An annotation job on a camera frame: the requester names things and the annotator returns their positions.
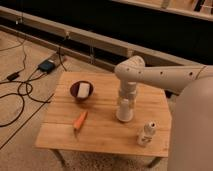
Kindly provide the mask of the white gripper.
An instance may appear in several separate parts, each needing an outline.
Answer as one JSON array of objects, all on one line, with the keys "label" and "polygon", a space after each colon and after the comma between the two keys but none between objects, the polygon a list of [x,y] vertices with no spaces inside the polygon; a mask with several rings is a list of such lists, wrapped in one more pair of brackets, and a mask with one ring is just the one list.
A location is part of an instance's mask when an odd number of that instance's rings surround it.
[{"label": "white gripper", "polygon": [[136,82],[120,82],[119,96],[117,100],[118,106],[121,105],[122,98],[129,99],[129,107],[133,109],[135,107],[135,97],[137,94],[137,83]]}]

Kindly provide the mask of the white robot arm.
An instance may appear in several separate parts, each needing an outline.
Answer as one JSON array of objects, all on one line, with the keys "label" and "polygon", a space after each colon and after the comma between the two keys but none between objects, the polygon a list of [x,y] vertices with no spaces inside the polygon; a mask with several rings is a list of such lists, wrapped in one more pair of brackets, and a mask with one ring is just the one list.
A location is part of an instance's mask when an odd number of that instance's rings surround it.
[{"label": "white robot arm", "polygon": [[213,171],[213,65],[147,67],[142,57],[133,56],[114,73],[121,100],[133,100],[138,83],[178,95],[167,171]]}]

